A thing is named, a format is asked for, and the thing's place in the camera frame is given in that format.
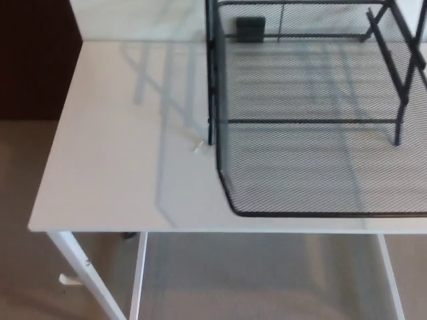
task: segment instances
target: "metal rod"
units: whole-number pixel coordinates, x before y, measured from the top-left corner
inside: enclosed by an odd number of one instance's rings
[[[389,0],[390,8],[392,10],[394,19],[396,20],[400,32],[402,32],[403,38],[405,39],[406,44],[411,52],[414,62],[421,70],[424,70],[426,67],[426,61],[424,60],[414,38],[412,37],[411,31],[406,24],[405,18],[403,18],[402,12],[399,9],[399,6],[396,4],[395,0]]]
[[[280,11],[280,24],[279,24],[279,32],[278,32],[278,42],[280,42],[280,33],[282,33],[282,23],[283,23],[283,14],[285,11],[285,5],[282,5],[282,10]]]
[[[357,124],[357,123],[396,123],[395,119],[230,119],[226,123],[300,123],[300,124]]]
[[[378,14],[375,17],[375,23],[378,24],[382,18],[382,16],[387,12],[388,6],[383,5],[381,9],[379,10]],[[368,31],[363,35],[363,37],[360,38],[360,42],[365,42],[369,38],[371,38],[372,35],[372,27],[369,27]]]
[[[386,43],[384,42],[384,38],[381,35],[381,31],[379,30],[378,26],[375,24],[375,18],[372,14],[372,10],[369,8],[368,12],[366,13],[368,16],[368,20],[371,23],[372,32],[375,34],[375,38],[378,42],[378,46],[380,47],[381,54],[384,58],[384,61],[386,62],[388,71],[390,73],[390,76],[393,80],[394,86],[398,92],[398,95],[400,97],[400,101],[402,103],[407,103],[408,97],[405,94],[404,87],[402,84],[402,81],[400,80],[399,74],[397,72],[396,66],[393,62],[392,55],[390,54],[389,50],[387,49]]]
[[[251,0],[251,1],[221,1],[218,3],[219,7],[223,5],[383,5],[387,3],[386,0]]]
[[[364,33],[267,33],[264,38],[361,38]],[[226,38],[237,38],[235,33],[226,34]]]
[[[212,92],[212,78],[213,78],[213,71],[212,71],[212,50],[213,50],[213,44],[212,41],[212,32],[211,32],[211,7],[210,7],[210,1],[211,0],[205,0],[205,28],[206,28],[206,64],[207,64],[207,143],[209,145],[214,144],[214,133],[213,133],[213,126],[212,126],[212,117],[214,115],[214,100],[213,98],[213,92]]]

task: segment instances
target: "small white object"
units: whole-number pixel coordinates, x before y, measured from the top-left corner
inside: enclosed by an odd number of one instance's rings
[[[68,277],[63,273],[59,275],[59,282],[63,285],[84,285],[79,277]]]

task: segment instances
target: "mesh basket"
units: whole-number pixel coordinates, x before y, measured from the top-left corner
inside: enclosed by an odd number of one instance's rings
[[[238,215],[427,212],[424,60],[396,7],[353,2],[213,6],[217,167]]]

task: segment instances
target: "white wall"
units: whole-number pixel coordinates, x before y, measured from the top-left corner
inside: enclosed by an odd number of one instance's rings
[[[396,2],[399,5],[409,29],[412,34],[415,35],[422,0],[396,0]]]
[[[414,32],[422,0],[397,2]],[[85,40],[203,41],[204,0],[71,0],[71,4]]]

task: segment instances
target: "black mesh tray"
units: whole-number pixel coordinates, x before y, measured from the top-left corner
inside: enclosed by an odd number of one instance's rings
[[[425,62],[393,1],[207,9],[209,142],[233,212],[427,215]]]

